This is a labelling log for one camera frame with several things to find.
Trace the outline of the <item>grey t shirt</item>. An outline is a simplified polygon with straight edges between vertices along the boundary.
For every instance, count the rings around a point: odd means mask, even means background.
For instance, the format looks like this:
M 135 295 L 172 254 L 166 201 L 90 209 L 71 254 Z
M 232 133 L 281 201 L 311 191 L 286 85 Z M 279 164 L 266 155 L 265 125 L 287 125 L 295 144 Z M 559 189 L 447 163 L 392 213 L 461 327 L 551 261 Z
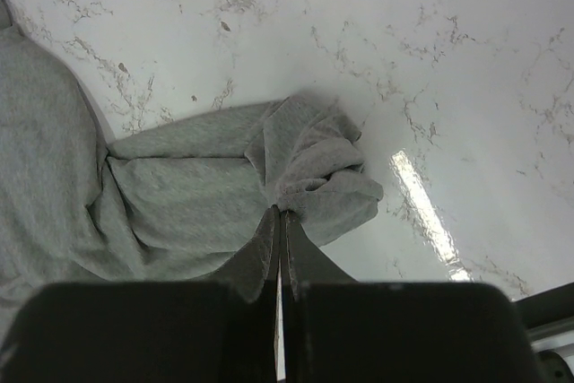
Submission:
M 64 281 L 212 272 L 264 211 L 323 246 L 374 218 L 359 128 L 309 96 L 225 109 L 107 144 L 80 84 L 1 13 L 1 309 Z

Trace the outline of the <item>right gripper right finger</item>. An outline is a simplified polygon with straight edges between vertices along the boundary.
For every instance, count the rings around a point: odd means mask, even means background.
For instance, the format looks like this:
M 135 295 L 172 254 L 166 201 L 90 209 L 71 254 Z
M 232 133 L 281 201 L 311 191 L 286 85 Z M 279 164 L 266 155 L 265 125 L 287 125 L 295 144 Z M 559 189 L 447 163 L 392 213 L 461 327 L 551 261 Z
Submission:
M 361 283 L 281 216 L 290 382 L 537 382 L 513 303 L 484 283 Z

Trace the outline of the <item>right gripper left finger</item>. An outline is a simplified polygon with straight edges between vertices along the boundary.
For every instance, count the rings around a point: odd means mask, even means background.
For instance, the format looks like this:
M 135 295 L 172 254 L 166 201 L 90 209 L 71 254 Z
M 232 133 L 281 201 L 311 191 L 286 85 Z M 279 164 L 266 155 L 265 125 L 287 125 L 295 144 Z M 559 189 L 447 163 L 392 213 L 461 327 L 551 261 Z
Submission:
M 54 283 L 18 312 L 4 382 L 274 382 L 279 212 L 213 273 Z

